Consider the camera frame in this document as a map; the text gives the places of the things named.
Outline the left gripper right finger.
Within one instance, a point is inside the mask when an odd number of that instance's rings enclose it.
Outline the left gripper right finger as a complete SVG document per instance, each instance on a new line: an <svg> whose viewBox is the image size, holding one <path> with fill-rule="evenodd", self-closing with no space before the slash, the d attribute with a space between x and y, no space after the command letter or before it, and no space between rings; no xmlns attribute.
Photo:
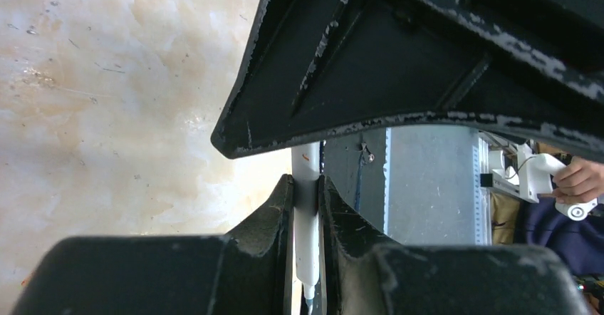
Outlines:
<svg viewBox="0 0 604 315"><path fill-rule="evenodd" d="M543 247L405 246L318 181L324 314L590 314Z"/></svg>

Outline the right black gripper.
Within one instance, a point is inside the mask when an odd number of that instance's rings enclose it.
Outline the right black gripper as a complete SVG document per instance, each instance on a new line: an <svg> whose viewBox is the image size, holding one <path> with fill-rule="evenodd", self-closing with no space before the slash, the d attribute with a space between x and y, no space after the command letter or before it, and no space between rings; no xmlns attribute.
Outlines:
<svg viewBox="0 0 604 315"><path fill-rule="evenodd" d="M603 0L260 0L211 135L234 159L463 125L603 160Z"/></svg>

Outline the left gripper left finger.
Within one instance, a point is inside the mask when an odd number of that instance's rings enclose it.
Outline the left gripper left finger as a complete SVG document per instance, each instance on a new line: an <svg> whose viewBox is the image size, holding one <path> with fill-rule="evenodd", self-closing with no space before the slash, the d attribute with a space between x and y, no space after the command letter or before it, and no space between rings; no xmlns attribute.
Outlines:
<svg viewBox="0 0 604 315"><path fill-rule="evenodd" d="M293 180L226 234L69 237L14 314L289 314Z"/></svg>

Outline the white pen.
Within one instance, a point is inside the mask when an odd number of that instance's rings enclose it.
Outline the white pen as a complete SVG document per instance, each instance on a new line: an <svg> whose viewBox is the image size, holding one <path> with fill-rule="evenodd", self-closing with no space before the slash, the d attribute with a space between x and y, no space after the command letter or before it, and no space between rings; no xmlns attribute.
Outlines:
<svg viewBox="0 0 604 315"><path fill-rule="evenodd" d="M303 285L308 310L312 309L320 277L318 179L321 174L320 143L291 148L293 176L293 226L296 276Z"/></svg>

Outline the operator hand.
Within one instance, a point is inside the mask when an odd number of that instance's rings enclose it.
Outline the operator hand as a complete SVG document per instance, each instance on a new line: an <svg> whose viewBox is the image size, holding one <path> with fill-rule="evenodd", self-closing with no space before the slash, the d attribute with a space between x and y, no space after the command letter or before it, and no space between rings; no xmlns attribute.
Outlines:
<svg viewBox="0 0 604 315"><path fill-rule="evenodd" d="M587 203L603 195L603 164L580 157L553 177L556 189L553 195L557 203Z"/></svg>

